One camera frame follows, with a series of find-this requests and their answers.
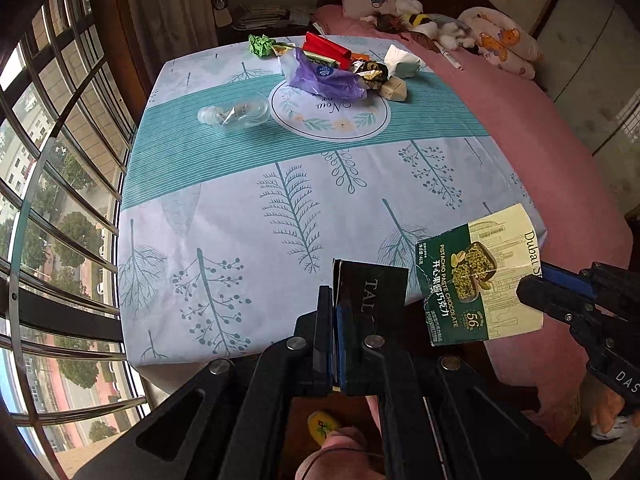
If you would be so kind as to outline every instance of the crumpled green paper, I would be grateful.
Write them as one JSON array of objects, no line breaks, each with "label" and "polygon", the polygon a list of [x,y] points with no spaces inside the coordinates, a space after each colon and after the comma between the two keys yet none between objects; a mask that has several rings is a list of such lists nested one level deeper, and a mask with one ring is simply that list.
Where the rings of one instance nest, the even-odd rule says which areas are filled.
[{"label": "crumpled green paper", "polygon": [[273,54],[271,45],[274,43],[275,41],[264,34],[262,37],[254,36],[253,34],[249,35],[249,50],[258,57],[266,57]]}]

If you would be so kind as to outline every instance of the table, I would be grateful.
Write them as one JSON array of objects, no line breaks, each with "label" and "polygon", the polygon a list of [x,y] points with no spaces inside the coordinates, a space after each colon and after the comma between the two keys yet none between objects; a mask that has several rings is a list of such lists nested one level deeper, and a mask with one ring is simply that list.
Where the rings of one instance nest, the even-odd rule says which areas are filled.
[{"label": "table", "polygon": [[[383,59],[396,41],[330,37]],[[303,38],[282,38],[302,44]],[[292,333],[332,283],[332,259],[411,269],[422,239],[523,203],[517,174],[460,99],[426,65],[404,103],[370,92],[324,100],[283,84],[277,59],[246,43],[162,69],[127,173],[118,291],[133,366],[259,352]],[[207,105],[252,91],[270,120],[217,134]]]}]

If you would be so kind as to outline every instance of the yellow slipper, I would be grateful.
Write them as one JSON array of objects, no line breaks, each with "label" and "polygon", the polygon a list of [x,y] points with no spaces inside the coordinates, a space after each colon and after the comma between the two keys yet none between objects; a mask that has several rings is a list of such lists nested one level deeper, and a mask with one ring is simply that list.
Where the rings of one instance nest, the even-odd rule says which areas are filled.
[{"label": "yellow slipper", "polygon": [[306,420],[309,426],[309,433],[313,439],[320,445],[324,444],[324,441],[328,437],[329,433],[334,430],[339,430],[342,425],[335,420],[327,412],[313,412]]}]

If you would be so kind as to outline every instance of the beige curtain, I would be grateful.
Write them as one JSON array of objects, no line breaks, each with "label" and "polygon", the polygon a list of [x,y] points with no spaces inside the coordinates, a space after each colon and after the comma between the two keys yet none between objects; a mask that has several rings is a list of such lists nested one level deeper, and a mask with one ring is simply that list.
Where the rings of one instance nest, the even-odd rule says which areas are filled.
[{"label": "beige curtain", "polygon": [[211,0],[129,0],[151,81],[169,60],[218,46]]}]

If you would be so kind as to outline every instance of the blue logo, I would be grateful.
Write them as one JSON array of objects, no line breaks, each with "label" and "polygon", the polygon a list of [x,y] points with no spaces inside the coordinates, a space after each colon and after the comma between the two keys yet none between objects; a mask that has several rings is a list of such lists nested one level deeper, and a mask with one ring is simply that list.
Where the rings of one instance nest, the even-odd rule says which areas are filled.
[{"label": "blue logo", "polygon": [[333,72],[334,72],[334,69],[327,65],[320,65],[318,68],[316,68],[316,73],[322,77],[327,77],[329,74],[332,74]]}]

